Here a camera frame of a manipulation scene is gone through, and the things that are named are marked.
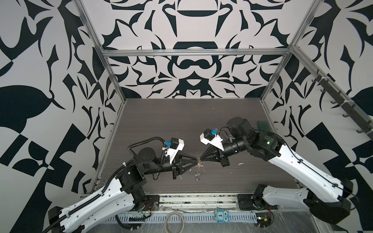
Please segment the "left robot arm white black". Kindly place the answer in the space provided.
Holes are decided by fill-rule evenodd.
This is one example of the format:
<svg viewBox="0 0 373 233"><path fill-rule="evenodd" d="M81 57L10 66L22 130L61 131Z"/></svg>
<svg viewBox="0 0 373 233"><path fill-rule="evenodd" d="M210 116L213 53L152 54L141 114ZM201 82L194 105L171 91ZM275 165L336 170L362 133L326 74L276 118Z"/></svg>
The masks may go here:
<svg viewBox="0 0 373 233"><path fill-rule="evenodd" d="M175 179L197 163L197 158L177 152L172 163L161 164L154 149L143 148L93 194L69 207L49 210L50 225L44 232L86 233L118 214L139 211L147 201L142 188L147 175L171 172Z"/></svg>

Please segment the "metal keyring with keys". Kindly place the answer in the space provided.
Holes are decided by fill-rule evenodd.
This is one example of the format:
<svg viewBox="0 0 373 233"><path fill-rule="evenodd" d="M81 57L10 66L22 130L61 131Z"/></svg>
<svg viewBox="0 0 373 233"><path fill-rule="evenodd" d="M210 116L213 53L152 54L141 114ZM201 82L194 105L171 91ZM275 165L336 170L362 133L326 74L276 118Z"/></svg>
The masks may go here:
<svg viewBox="0 0 373 233"><path fill-rule="evenodd" d="M197 170L195 172L195 180L199 181L201 179L201 171L205 172L204 165L201 159L197 159L196 167L197 167Z"/></svg>

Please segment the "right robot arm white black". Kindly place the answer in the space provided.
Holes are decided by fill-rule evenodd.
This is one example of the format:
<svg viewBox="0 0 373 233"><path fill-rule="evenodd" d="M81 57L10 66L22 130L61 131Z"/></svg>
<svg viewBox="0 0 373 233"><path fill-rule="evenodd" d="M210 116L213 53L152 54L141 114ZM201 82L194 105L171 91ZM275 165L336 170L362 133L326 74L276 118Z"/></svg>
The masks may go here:
<svg viewBox="0 0 373 233"><path fill-rule="evenodd" d="M348 197L353 194L353 183L339 180L321 171L292 150L279 135L254 129L248 120L234 117L226 124L230 132L224 140L217 129L206 129L200 141L208 149L200 156L201 161L230 165L229 157L247 151L250 155L269 162L300 181L304 188L275 188L266 184L257 186L252 195L254 209L270 209L287 206L308 210L316 218L337 224L351 211Z"/></svg>

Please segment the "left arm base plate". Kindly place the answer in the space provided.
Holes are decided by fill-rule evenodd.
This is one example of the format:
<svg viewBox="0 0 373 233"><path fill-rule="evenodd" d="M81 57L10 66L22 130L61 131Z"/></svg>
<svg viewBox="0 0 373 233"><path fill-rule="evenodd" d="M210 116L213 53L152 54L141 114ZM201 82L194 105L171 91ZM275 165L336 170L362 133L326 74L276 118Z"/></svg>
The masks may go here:
<svg viewBox="0 0 373 233"><path fill-rule="evenodd" d="M159 195L142 195L142 196L134 196L134 207L131 211L138 211L138 210L152 210L153 208L158 207L160 201Z"/></svg>

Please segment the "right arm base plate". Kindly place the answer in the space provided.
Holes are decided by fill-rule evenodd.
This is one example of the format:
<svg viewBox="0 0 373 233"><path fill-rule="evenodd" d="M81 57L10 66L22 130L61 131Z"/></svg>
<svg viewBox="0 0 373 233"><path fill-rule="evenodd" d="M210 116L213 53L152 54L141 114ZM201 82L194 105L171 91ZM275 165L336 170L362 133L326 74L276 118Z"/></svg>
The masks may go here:
<svg viewBox="0 0 373 233"><path fill-rule="evenodd" d="M237 200L240 210L253 211L262 209L262 204L254 200L253 194L238 194Z"/></svg>

